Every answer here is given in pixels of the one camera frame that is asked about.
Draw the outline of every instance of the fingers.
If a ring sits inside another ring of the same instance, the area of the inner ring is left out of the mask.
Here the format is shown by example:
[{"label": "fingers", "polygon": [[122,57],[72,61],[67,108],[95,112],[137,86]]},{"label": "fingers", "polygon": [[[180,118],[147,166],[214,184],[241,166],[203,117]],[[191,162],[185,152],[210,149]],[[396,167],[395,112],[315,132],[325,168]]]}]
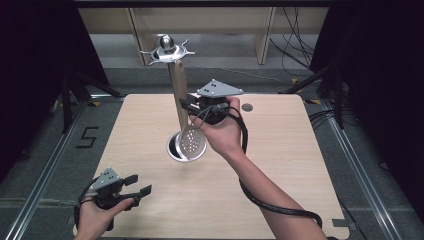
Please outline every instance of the fingers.
[{"label": "fingers", "polygon": [[[230,107],[235,108],[238,111],[240,111],[240,99],[239,98],[229,96],[229,97],[227,97],[227,100],[230,102]],[[234,109],[230,109],[230,113],[233,114],[234,116],[239,117],[237,111],[234,110]]]},{"label": "fingers", "polygon": [[113,216],[118,215],[118,213],[124,211],[125,209],[127,209],[131,203],[134,202],[134,199],[132,198],[127,198],[122,200],[121,202],[119,202],[118,204],[116,204],[115,207],[109,209],[110,213],[113,214]]},{"label": "fingers", "polygon": [[96,206],[96,204],[94,203],[94,198],[93,197],[85,197],[84,200],[81,202],[81,205],[90,205],[90,206]]},{"label": "fingers", "polygon": [[[237,97],[228,96],[227,100],[230,102],[230,113],[236,117],[239,117],[239,113],[234,109],[240,111],[240,99]],[[196,116],[190,116],[190,121],[194,124],[195,127],[200,127],[202,131],[205,131],[209,126],[207,123],[203,123],[203,119]]]}]

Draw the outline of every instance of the metal stand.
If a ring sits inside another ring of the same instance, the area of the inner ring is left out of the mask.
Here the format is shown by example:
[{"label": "metal stand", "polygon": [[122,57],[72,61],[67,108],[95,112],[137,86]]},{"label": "metal stand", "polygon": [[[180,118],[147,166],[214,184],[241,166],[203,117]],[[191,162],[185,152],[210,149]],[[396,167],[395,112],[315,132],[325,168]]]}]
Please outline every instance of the metal stand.
[{"label": "metal stand", "polygon": [[206,137],[203,132],[188,123],[188,113],[181,107],[180,99],[187,100],[187,78],[181,59],[189,52],[184,47],[186,40],[181,45],[175,45],[174,40],[168,35],[160,39],[160,47],[149,54],[154,63],[167,63],[174,91],[175,107],[177,109],[180,131],[169,139],[167,151],[171,158],[179,162],[190,162],[199,159],[206,150]]}]

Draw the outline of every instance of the gray carpet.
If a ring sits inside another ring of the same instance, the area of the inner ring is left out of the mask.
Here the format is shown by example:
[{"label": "gray carpet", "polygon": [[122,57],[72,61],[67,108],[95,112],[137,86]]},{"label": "gray carpet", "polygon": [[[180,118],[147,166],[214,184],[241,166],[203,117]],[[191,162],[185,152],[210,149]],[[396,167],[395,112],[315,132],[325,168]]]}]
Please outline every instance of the gray carpet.
[{"label": "gray carpet", "polygon": [[[171,84],[166,69],[105,69],[110,84],[123,93],[171,93]],[[189,91],[195,91],[215,78],[227,84],[237,86],[246,92],[277,93],[288,89],[292,75],[283,70],[258,69],[243,70],[249,74],[277,80],[261,79],[224,69],[187,68]],[[292,70],[297,74],[309,74],[307,71]],[[317,99],[315,91],[319,82],[298,93],[303,99]],[[93,93],[101,93],[90,88]],[[99,106],[88,106],[79,119],[70,143],[60,159],[54,175],[45,189],[34,216],[22,239],[72,239],[72,201],[75,201],[85,185],[92,179],[97,164],[107,143],[113,124],[122,102],[101,102]],[[308,114],[322,111],[321,105],[305,105]],[[355,122],[354,117],[345,116],[345,120]],[[41,174],[51,152],[60,138],[63,126],[62,111],[59,108],[54,115],[46,119],[39,134],[33,139],[28,160],[17,162],[6,179],[0,184],[2,192],[0,202],[0,238],[4,238],[10,224],[18,214],[23,200],[30,194],[32,187]],[[89,140],[81,139],[86,127],[98,127],[88,131],[96,137],[92,148],[77,148],[88,145]],[[379,156],[360,126],[345,124],[345,131],[356,152],[370,175],[378,193],[395,219],[396,226],[404,239],[422,239],[424,227],[417,218],[408,201],[393,180],[390,172],[379,167]],[[384,234],[364,197],[364,194],[350,169],[329,122],[324,122],[315,130],[330,177],[337,195],[347,205],[368,239],[384,239]],[[52,204],[49,199],[61,200]],[[344,211],[349,223],[352,220]],[[349,239],[363,239],[357,230],[351,231]]]}]

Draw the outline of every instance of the floor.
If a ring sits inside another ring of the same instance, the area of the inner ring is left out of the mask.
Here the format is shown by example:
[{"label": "floor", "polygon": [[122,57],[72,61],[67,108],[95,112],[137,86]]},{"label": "floor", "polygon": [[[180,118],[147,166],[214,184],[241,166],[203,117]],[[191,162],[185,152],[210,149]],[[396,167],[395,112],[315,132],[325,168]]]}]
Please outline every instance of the floor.
[{"label": "floor", "polygon": [[[111,86],[126,93],[172,92],[170,84],[167,85],[167,66],[141,66],[131,35],[91,37]],[[293,81],[306,78],[296,74],[312,74],[289,57],[282,58],[273,45],[269,47],[266,64],[258,65],[250,35],[172,37],[177,44],[189,39],[185,46],[196,52],[184,58],[188,78],[195,78],[193,82],[201,77],[218,76],[229,82],[244,81],[247,92],[275,94],[292,86]],[[281,35],[273,35],[271,39],[276,45],[285,46]],[[317,36],[302,36],[302,40],[313,48]],[[287,51],[307,63],[300,51],[294,48]],[[138,81],[146,76],[161,78],[163,82],[149,85],[151,80],[147,80],[140,88]],[[319,100],[315,94],[317,86],[319,81],[298,94],[304,100]],[[97,89],[91,92],[95,96],[104,95]],[[96,101],[100,103],[74,106],[76,124],[67,135],[61,132],[63,117],[59,106],[32,140],[28,148],[30,157],[18,161],[0,184],[0,237],[6,238],[14,229],[13,233],[19,235],[16,239],[72,238],[72,207],[76,196],[92,178],[122,105],[122,99],[103,97]],[[305,104],[309,115],[332,107],[331,99],[318,103]],[[390,171],[379,165],[382,160],[366,133],[356,126],[357,119],[346,115],[344,120],[344,130],[327,118],[316,119],[311,124],[316,128],[315,135],[336,193],[341,204],[347,206],[343,211],[351,229],[349,239],[364,239],[361,232],[368,239],[423,239],[423,224]],[[78,147],[87,144],[81,136],[92,126],[102,130],[91,130],[96,134],[95,147]]]}]

